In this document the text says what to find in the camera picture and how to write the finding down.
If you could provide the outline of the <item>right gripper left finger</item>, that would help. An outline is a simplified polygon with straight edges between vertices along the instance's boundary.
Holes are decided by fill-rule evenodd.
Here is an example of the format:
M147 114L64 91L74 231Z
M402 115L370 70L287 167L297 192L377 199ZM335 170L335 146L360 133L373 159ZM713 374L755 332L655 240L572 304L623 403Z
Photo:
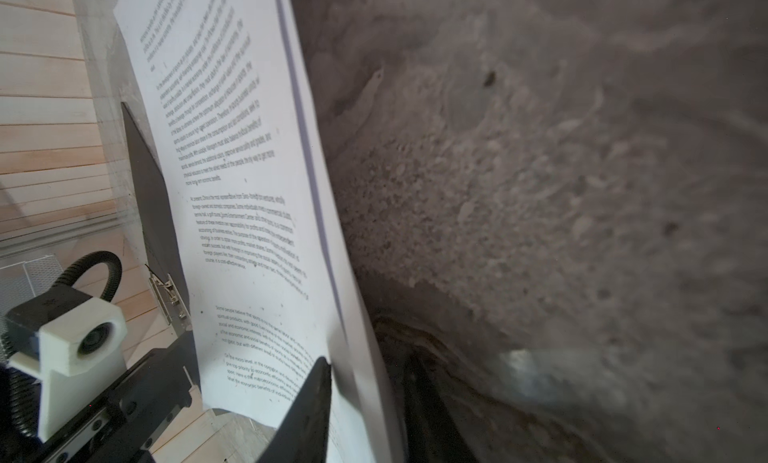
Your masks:
M257 462L325 463L331 403L331 365L320 357Z

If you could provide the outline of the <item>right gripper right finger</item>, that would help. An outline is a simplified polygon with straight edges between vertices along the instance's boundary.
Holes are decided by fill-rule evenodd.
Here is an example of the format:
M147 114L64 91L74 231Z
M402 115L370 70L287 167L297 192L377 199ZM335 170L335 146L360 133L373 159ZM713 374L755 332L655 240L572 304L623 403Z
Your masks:
M403 378L409 462L477 462L420 359L409 356Z

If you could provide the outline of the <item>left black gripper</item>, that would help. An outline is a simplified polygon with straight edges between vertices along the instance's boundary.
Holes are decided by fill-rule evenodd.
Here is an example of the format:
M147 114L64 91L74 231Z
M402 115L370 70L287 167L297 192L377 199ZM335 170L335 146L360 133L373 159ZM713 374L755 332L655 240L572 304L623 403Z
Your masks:
M25 462L152 462L150 448L200 383L193 334L145 354Z

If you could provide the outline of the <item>printed paper sheet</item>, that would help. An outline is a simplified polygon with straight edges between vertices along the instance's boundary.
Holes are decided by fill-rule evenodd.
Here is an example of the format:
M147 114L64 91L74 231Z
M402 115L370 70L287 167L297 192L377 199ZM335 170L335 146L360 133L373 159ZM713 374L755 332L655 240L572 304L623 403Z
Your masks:
M405 462L407 445L392 385L352 269L330 183L313 96L291 0L277 0L293 96L312 192L321 252L334 294L339 328L332 353L341 394L362 417L364 440L376 462Z
M288 0L118 0L165 177L206 404L284 418L339 311Z

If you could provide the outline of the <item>white folder black inside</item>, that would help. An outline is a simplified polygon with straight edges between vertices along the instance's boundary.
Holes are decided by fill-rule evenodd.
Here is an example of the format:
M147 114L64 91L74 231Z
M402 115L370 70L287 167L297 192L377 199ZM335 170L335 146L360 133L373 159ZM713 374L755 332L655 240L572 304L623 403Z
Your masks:
M154 272L170 274L185 305L188 289L183 274L166 184L126 103L121 104L134 195L142 226L147 263Z

